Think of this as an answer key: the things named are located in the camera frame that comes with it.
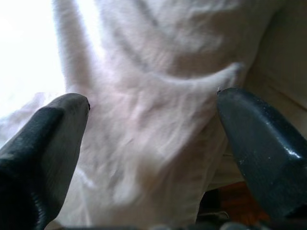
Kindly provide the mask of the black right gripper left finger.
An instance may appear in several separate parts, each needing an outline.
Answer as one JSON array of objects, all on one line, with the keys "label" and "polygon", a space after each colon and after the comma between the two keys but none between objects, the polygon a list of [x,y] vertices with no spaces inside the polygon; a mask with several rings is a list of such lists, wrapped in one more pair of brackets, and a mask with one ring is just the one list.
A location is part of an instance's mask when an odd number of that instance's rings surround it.
[{"label": "black right gripper left finger", "polygon": [[42,230],[59,214],[80,154],[88,99],[62,95],[0,150],[0,227]]}]

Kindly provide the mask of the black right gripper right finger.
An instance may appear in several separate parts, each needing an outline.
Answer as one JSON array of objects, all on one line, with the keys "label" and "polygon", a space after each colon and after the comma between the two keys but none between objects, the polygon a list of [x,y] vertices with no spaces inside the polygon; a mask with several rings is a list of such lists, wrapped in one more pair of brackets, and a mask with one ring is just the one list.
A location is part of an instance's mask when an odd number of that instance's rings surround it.
[{"label": "black right gripper right finger", "polygon": [[307,141],[274,107],[238,88],[217,94],[233,156],[251,193],[272,218],[307,216]]}]

